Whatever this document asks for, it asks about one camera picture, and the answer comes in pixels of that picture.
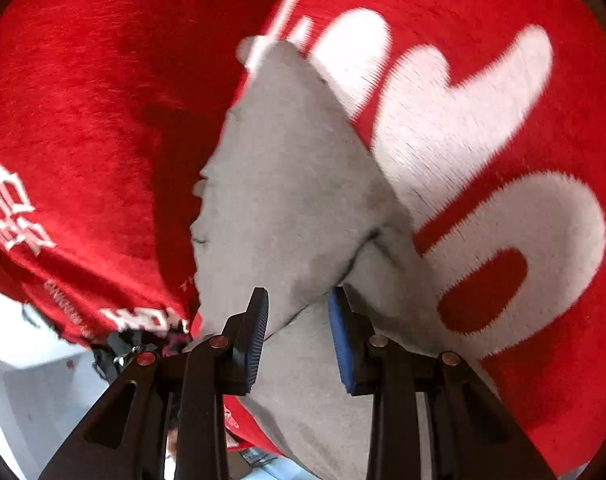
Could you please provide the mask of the grey knit sweater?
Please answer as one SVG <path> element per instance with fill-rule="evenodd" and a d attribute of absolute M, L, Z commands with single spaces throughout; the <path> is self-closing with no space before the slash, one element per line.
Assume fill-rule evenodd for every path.
<path fill-rule="evenodd" d="M 371 403 L 349 396 L 329 327 L 329 290 L 406 348 L 452 347 L 413 218 L 317 70 L 274 44 L 228 111 L 202 171 L 191 227 L 207 333 L 266 289 L 259 376 L 243 401 L 286 456 L 323 479 L 365 477 Z"/>

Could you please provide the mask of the black jacket with zipper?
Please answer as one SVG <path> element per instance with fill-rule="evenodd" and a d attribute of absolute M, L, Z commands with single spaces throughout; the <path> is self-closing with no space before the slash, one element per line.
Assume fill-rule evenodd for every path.
<path fill-rule="evenodd" d="M 112 384 L 140 353 L 150 351 L 158 356 L 176 356 L 192 342 L 192 336 L 178 328 L 165 335 L 146 330 L 112 332 L 104 344 L 93 344 L 93 368 L 100 378 Z"/>

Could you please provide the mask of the red blanket with white print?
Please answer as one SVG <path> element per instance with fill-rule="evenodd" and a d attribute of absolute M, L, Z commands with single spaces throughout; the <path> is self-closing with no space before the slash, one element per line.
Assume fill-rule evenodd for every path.
<path fill-rule="evenodd" d="M 589 462 L 606 440 L 606 32 L 586 0 L 12 0 L 0 348 L 35 352 L 2 319 L 16 301 L 83 347 L 210 334 L 202 171 L 282 41 L 410 212 L 445 350 L 556 474 Z"/>

